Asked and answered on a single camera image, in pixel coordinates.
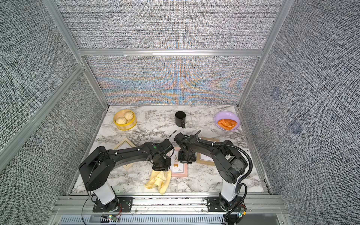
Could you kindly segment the pink picture frame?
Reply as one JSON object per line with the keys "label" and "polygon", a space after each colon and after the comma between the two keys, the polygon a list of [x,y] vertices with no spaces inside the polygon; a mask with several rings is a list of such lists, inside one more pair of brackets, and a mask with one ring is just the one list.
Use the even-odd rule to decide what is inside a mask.
{"label": "pink picture frame", "polygon": [[188,165],[180,162],[179,151],[180,151],[180,147],[175,147],[174,153],[172,152],[168,153],[168,155],[171,156],[170,170],[172,172],[172,177],[187,177]]}

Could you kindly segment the yellow microfibre cloth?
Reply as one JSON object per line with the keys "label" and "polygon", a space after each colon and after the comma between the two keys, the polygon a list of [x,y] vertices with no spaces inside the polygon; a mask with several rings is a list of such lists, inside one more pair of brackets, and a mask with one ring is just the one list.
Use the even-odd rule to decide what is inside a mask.
{"label": "yellow microfibre cloth", "polygon": [[145,184],[147,189],[157,188],[158,192],[163,195],[170,184],[172,177],[171,170],[168,171],[155,171],[153,170],[149,181]]}

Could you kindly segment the wooden picture frame deer print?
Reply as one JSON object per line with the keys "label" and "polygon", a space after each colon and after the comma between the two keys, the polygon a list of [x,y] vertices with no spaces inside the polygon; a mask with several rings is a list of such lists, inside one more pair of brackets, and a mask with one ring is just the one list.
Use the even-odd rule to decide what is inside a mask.
{"label": "wooden picture frame deer print", "polygon": [[[204,140],[210,141],[210,142],[218,142],[219,141],[218,139],[215,139],[215,138],[201,137],[201,139],[204,139]],[[199,164],[215,166],[215,163],[213,162],[211,157],[208,157],[208,156],[203,155],[201,153],[196,154],[196,162],[199,163]]]}

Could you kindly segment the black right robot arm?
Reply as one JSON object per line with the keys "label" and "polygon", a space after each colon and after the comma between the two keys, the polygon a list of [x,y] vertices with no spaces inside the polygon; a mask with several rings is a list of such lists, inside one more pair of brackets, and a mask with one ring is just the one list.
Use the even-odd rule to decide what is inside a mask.
{"label": "black right robot arm", "polygon": [[196,162],[197,154],[208,156],[223,179],[219,193],[219,205],[226,212],[234,211],[244,202],[247,193],[239,197],[241,187],[247,189],[242,181],[253,170],[253,161],[242,148],[233,145],[229,140],[211,142],[194,135],[179,133],[174,140],[180,147],[179,161],[185,164]]}

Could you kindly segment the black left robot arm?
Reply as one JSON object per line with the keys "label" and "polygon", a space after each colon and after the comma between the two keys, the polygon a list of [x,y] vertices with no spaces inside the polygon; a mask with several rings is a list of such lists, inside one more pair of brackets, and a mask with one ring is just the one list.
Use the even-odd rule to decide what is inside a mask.
{"label": "black left robot arm", "polygon": [[117,166],[136,162],[150,162],[154,171],[168,171],[171,157],[167,154],[174,151],[168,139],[163,142],[145,142],[144,144],[122,150],[108,150],[97,147],[78,167],[85,188],[93,192],[102,205],[115,202],[116,194],[108,184],[110,172]]}

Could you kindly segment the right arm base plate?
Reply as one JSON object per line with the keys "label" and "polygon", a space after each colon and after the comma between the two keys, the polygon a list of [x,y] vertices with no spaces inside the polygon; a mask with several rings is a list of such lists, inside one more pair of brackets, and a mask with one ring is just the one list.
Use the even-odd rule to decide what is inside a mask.
{"label": "right arm base plate", "polygon": [[241,198],[238,197],[236,202],[232,204],[229,208],[228,207],[224,208],[220,204],[219,197],[208,196],[206,197],[205,205],[207,206],[209,212],[229,212],[234,208],[234,206],[236,206],[234,212],[241,212],[241,213],[246,212],[247,207],[245,206],[244,202],[242,202],[242,204],[239,204],[240,200]]}

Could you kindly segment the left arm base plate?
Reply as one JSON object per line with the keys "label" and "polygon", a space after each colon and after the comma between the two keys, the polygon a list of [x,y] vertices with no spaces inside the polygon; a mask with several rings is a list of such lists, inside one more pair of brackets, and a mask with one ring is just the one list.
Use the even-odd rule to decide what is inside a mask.
{"label": "left arm base plate", "polygon": [[96,198],[92,212],[131,212],[132,205],[132,197],[116,197],[108,204],[102,204],[102,202],[98,198]]}

